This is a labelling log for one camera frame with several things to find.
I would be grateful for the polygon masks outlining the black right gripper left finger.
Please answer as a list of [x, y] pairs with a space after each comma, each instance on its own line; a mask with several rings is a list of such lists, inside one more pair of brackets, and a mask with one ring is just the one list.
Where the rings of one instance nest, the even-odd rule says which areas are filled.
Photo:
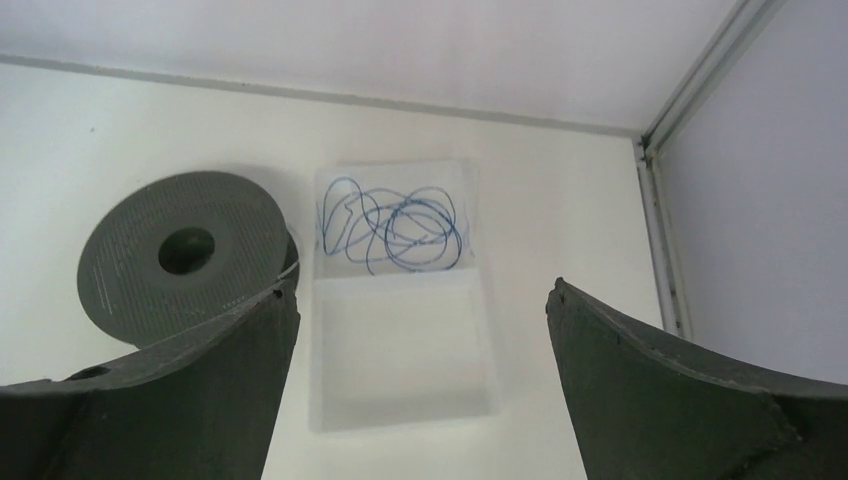
[[61, 380], [1, 390], [5, 479], [258, 479], [298, 337], [284, 280]]

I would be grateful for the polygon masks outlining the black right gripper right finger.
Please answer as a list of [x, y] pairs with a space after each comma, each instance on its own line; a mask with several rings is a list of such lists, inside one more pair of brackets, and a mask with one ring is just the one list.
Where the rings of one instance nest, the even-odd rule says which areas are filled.
[[591, 479], [843, 479], [847, 388], [700, 347], [557, 279], [547, 324]]

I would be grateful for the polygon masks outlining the dark grey perforated spool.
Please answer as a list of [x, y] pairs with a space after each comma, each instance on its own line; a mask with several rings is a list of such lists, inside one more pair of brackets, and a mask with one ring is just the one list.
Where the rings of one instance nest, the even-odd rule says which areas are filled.
[[297, 260], [265, 189], [233, 173], [188, 172], [139, 189], [100, 221], [77, 289], [98, 329], [143, 349], [296, 278]]

